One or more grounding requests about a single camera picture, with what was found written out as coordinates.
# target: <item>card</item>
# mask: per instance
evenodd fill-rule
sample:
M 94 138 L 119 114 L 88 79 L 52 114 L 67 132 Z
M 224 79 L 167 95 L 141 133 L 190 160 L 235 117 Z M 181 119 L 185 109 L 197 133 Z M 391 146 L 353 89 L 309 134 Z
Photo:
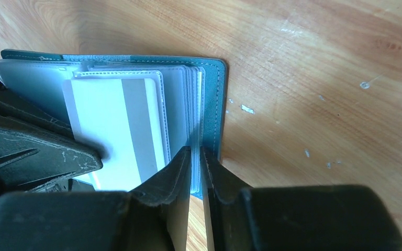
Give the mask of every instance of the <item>card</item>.
M 63 93 L 75 140 L 101 153 L 96 190 L 129 191 L 165 166 L 154 80 L 72 79 Z

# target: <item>table surface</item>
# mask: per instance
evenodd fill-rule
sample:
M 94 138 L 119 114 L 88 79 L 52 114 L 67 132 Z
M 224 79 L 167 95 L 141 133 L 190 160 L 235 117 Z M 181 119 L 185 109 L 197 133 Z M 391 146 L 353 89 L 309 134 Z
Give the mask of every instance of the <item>table surface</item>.
M 402 1 L 0 0 L 4 48 L 224 59 L 229 170 L 257 187 L 368 185 L 402 232 Z

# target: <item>wooden table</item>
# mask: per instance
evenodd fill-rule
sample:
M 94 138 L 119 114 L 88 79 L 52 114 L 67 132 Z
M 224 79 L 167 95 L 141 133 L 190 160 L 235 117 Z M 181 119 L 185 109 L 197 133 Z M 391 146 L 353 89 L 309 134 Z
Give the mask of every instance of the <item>wooden table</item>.
M 229 170 L 368 185 L 402 232 L 402 1 L 0 0 L 4 48 L 222 58 Z M 202 214 L 192 199 L 188 249 L 205 249 Z

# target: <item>card holder stitching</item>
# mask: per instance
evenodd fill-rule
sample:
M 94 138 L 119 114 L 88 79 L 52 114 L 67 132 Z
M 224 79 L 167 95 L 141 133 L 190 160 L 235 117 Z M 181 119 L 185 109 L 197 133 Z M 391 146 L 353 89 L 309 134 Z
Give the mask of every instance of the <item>card holder stitching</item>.
M 52 59 L 52 58 L 45 58 L 43 56 L 35 57 L 35 56 L 24 56 L 24 55 L 12 55 L 8 54 L 5 56 L 5 58 L 8 58 L 10 56 L 15 56 L 15 57 L 20 57 L 20 58 L 30 58 L 30 59 L 40 59 L 42 60 L 56 60 L 56 61 L 61 61 L 61 59 Z M 215 104 L 215 129 L 214 129 L 214 143 L 213 143 L 213 149 L 215 151 L 215 145 L 216 145 L 216 134 L 217 134 L 217 128 L 218 128 L 218 102 L 219 102 L 219 67 L 214 65 L 214 64 L 209 64 L 209 63 L 200 63 L 200 62 L 192 62 L 192 61 L 172 61 L 172 60 L 166 60 L 166 61 L 161 61 L 161 60 L 119 60 L 119 61 L 124 61 L 124 62 L 143 62 L 143 63 L 185 63 L 185 64 L 201 64 L 201 65 L 211 65 L 214 66 L 217 70 L 218 78 L 217 78 L 217 84 L 216 84 L 216 104 Z
M 77 72 L 77 74 L 81 74 L 83 76 L 89 76 L 89 75 L 139 75 L 139 74 L 156 74 L 159 73 L 160 71 L 142 71 L 142 70 L 133 70 L 135 72 L 129 72 L 129 71 L 119 71 L 119 70 L 110 70 L 110 71 L 92 71 L 92 72 Z

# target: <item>black plastic part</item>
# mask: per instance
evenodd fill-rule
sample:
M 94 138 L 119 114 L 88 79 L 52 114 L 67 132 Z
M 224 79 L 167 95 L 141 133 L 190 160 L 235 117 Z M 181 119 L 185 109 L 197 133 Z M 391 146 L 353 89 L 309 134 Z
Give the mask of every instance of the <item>black plastic part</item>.
M 201 150 L 208 250 L 402 250 L 364 186 L 251 188 Z
M 45 190 L 101 168 L 99 154 L 75 142 L 70 127 L 0 83 L 0 195 Z
M 13 117 L 45 130 L 73 139 L 69 124 L 46 114 L 31 103 L 5 88 L 0 82 L 0 116 Z
M 76 179 L 68 179 L 56 183 L 53 187 L 45 189 L 42 192 L 94 192 L 92 184 L 88 184 Z
M 8 193 L 0 250 L 185 250 L 191 151 L 132 192 Z

